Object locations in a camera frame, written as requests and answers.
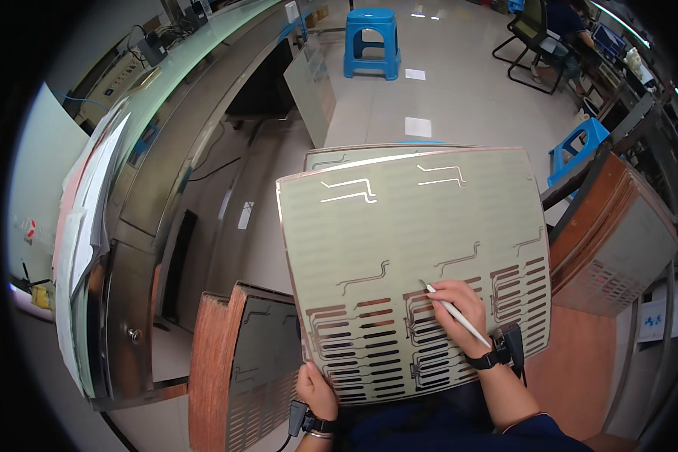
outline hand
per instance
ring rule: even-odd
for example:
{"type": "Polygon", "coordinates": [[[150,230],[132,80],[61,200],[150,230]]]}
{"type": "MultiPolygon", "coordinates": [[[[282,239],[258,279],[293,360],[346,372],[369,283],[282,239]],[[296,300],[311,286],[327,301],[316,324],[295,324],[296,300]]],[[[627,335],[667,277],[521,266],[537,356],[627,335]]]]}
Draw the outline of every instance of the hand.
{"type": "Polygon", "coordinates": [[[452,314],[440,303],[440,300],[444,300],[454,304],[462,312],[462,315],[470,321],[472,326],[491,344],[492,340],[487,335],[485,305],[475,291],[464,281],[441,281],[439,283],[432,283],[432,287],[437,291],[429,293],[427,296],[432,299],[434,318],[447,331],[447,334],[455,344],[472,359],[478,359],[490,352],[491,350],[486,345],[472,336],[472,333],[462,326],[460,322],[456,321],[452,314]]]}
{"type": "Polygon", "coordinates": [[[313,362],[299,367],[296,392],[319,419],[337,419],[337,398],[313,362]]]}

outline blue plastic stool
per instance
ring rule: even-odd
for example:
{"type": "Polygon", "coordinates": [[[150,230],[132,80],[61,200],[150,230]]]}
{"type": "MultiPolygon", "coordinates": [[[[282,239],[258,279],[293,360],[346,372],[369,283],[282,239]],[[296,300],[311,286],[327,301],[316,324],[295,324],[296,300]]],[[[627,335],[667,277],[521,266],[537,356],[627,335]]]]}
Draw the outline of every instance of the blue plastic stool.
{"type": "Polygon", "coordinates": [[[559,181],[571,169],[577,166],[579,162],[586,158],[589,153],[593,152],[608,135],[610,135],[610,132],[597,119],[590,118],[587,121],[583,121],[566,139],[562,140],[559,145],[548,152],[552,156],[552,174],[547,178],[547,185],[552,186],[555,182],[559,181]],[[578,152],[573,149],[570,143],[582,132],[586,133],[587,138],[583,149],[578,152]],[[573,158],[567,163],[562,159],[563,150],[567,150],[573,155],[573,158]]]}
{"type": "Polygon", "coordinates": [[[387,80],[399,77],[399,63],[402,61],[397,46],[397,19],[389,8],[354,9],[346,16],[346,44],[344,49],[344,77],[352,78],[354,69],[381,69],[387,80]],[[362,41],[362,30],[378,31],[383,43],[362,41]],[[383,60],[362,59],[367,47],[384,48],[383,60]]]}

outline wristwatch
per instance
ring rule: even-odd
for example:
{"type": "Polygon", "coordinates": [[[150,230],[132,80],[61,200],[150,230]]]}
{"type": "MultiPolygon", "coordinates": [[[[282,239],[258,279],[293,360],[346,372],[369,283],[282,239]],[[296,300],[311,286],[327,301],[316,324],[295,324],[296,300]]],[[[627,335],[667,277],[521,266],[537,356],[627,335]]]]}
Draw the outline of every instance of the wristwatch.
{"type": "Polygon", "coordinates": [[[499,362],[499,358],[497,357],[497,352],[492,350],[477,359],[472,359],[471,357],[465,355],[465,361],[467,361],[467,364],[477,370],[485,370],[491,369],[493,366],[495,366],[499,362]]]}
{"type": "Polygon", "coordinates": [[[305,432],[334,433],[334,424],[336,424],[336,421],[319,419],[311,410],[309,410],[307,411],[307,416],[304,418],[303,429],[305,432]]]}

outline left hand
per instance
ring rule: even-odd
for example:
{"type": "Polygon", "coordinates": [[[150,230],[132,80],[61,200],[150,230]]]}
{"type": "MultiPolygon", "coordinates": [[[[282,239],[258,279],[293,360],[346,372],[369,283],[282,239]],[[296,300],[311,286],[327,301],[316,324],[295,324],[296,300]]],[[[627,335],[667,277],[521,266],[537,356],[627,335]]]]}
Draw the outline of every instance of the left hand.
{"type": "Polygon", "coordinates": [[[296,392],[319,419],[325,421],[337,419],[339,411],[337,398],[313,362],[299,367],[296,392]]]}

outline white pen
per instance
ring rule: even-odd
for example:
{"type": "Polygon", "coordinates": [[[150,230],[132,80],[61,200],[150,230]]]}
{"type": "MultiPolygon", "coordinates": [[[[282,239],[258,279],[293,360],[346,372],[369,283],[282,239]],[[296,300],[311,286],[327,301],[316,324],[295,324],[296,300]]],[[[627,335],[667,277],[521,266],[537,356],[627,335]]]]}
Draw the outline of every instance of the white pen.
{"type": "MultiPolygon", "coordinates": [[[[432,287],[431,285],[425,283],[423,280],[420,279],[419,282],[420,282],[423,286],[426,286],[428,291],[430,291],[430,292],[436,292],[436,291],[437,291],[437,290],[434,289],[434,287],[432,287]]],[[[441,302],[442,305],[447,309],[447,311],[450,312],[450,314],[452,314],[452,317],[454,317],[455,319],[457,319],[457,321],[460,322],[460,323],[462,324],[462,326],[464,326],[465,328],[467,328],[467,329],[469,330],[469,332],[472,333],[472,336],[475,336],[476,338],[478,338],[478,339],[480,340],[480,342],[482,342],[485,346],[487,346],[487,348],[489,348],[490,350],[492,350],[492,347],[491,347],[491,346],[487,343],[487,341],[482,337],[482,335],[479,333],[479,331],[478,331],[475,327],[472,326],[472,324],[470,323],[470,321],[468,321],[467,319],[465,319],[465,316],[462,315],[462,312],[459,312],[459,311],[457,310],[457,308],[455,307],[454,304],[452,304],[452,303],[450,303],[450,302],[445,302],[444,300],[440,300],[440,302],[441,302]]]]}

